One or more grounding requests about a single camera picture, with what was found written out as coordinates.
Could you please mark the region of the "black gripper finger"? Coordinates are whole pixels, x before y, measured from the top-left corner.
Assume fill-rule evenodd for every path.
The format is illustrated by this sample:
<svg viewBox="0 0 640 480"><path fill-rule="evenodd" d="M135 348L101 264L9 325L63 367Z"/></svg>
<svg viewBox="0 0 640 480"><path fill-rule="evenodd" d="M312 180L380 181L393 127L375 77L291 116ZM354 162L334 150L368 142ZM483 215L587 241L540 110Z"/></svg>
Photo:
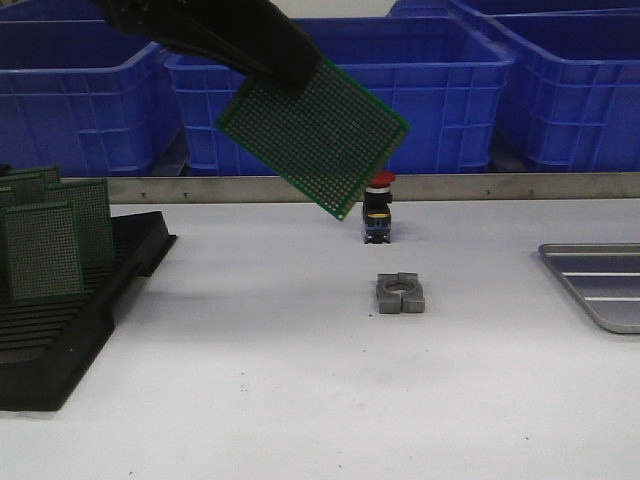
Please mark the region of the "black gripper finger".
<svg viewBox="0 0 640 480"><path fill-rule="evenodd" d="M206 58L245 75L278 80L279 40L279 34L271 31L233 30L186 35L165 45L177 53Z"/></svg>
<svg viewBox="0 0 640 480"><path fill-rule="evenodd" d="M279 34L278 80L290 90L306 86L322 54L299 25L270 1L96 1L103 17L124 34L140 33L165 43L186 35L239 30Z"/></svg>

